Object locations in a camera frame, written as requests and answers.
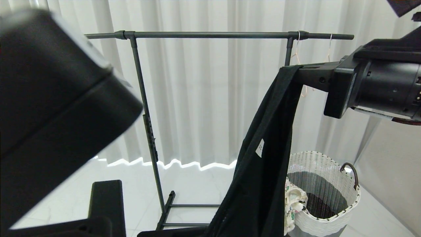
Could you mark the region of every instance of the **floor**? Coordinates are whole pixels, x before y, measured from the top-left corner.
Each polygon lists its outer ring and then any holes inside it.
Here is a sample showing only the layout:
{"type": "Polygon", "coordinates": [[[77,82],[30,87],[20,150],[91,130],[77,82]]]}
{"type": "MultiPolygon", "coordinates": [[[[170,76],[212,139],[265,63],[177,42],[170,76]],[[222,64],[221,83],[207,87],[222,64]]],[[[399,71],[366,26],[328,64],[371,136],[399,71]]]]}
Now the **floor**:
{"type": "MultiPolygon", "coordinates": [[[[213,167],[199,170],[198,166],[181,168],[159,166],[166,200],[176,192],[174,203],[219,204],[225,196],[234,169],[213,167]]],[[[29,211],[14,229],[85,219],[88,215],[91,185],[95,181],[120,179],[123,182],[124,212],[128,237],[154,230],[160,218],[160,206],[152,167],[142,161],[107,166],[105,161],[90,160],[43,201],[29,211]]],[[[208,223],[215,208],[174,208],[167,222],[208,223]]],[[[342,237],[400,236],[412,237],[389,211],[365,189],[342,237]]]]}

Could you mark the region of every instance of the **black cloth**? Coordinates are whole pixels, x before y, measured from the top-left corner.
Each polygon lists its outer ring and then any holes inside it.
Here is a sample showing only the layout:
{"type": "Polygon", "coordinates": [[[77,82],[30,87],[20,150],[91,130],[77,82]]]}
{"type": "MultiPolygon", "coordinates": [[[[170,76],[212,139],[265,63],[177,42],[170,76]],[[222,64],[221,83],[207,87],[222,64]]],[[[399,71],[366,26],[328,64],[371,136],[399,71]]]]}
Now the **black cloth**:
{"type": "Polygon", "coordinates": [[[231,186],[204,236],[283,236],[292,124],[303,86],[292,79],[299,68],[282,67],[263,98],[243,140],[231,186]],[[260,157],[256,150],[262,139],[260,157]]]}

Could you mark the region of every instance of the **white wicker basket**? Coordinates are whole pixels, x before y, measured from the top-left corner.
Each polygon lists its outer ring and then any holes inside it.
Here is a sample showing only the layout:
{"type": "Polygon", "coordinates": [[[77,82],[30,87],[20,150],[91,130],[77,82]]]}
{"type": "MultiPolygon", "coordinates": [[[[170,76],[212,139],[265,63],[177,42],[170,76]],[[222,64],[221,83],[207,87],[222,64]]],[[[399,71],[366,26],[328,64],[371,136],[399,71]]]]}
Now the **white wicker basket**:
{"type": "Polygon", "coordinates": [[[307,211],[299,212],[296,215],[295,225],[298,229],[296,228],[293,233],[290,233],[290,236],[324,237],[336,236],[335,233],[339,235],[351,218],[351,211],[360,201],[361,192],[355,168],[349,163],[345,163],[341,167],[322,153],[305,151],[290,156],[288,177],[290,182],[305,192],[316,192],[315,195],[323,202],[337,206],[336,211],[332,211],[335,215],[318,218],[310,213],[309,200],[307,211]],[[353,169],[355,178],[344,171],[346,165],[353,169]],[[341,206],[338,204],[340,199],[343,200],[341,206]]]}

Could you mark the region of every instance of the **horizontal rod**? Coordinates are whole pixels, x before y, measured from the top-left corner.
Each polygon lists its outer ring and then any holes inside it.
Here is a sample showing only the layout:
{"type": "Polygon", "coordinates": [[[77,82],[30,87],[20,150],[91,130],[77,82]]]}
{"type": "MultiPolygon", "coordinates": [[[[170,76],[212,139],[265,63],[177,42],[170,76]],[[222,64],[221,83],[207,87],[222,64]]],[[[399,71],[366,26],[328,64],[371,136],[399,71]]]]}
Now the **horizontal rod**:
{"type": "MultiPolygon", "coordinates": [[[[330,39],[352,40],[354,35],[289,32],[132,32],[135,38],[244,38],[244,39],[330,39]]],[[[114,33],[87,34],[89,39],[121,38],[123,31],[114,33]]]]}
{"type": "Polygon", "coordinates": [[[198,226],[208,226],[206,223],[163,223],[163,226],[172,226],[172,227],[198,227],[198,226]]]}
{"type": "Polygon", "coordinates": [[[219,207],[219,204],[171,204],[170,207],[219,207]]]}

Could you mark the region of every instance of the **light under curtain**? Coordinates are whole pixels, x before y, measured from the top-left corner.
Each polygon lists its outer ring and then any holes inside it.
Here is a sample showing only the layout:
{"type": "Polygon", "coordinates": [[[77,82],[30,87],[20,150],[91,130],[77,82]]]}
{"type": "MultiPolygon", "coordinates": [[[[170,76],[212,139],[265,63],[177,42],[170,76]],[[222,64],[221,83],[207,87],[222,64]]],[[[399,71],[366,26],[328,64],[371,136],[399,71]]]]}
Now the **light under curtain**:
{"type": "MultiPolygon", "coordinates": [[[[24,7],[49,9],[84,34],[118,30],[354,34],[352,41],[331,42],[332,61],[374,38],[400,38],[419,25],[410,20],[410,13],[397,18],[386,0],[2,0],[0,14],[24,7]]],[[[91,42],[140,98],[129,41],[91,42]]],[[[159,160],[201,166],[234,162],[266,90],[284,64],[286,40],[137,42],[159,160]]],[[[329,45],[329,40],[300,41],[300,62],[325,62],[329,45]]],[[[338,163],[354,163],[373,126],[367,126],[367,115],[354,111],[348,110],[340,120],[323,116],[326,95],[309,88],[300,99],[291,151],[314,150],[338,163]]],[[[150,161],[142,118],[99,154],[110,164],[140,157],[150,161]]]]}

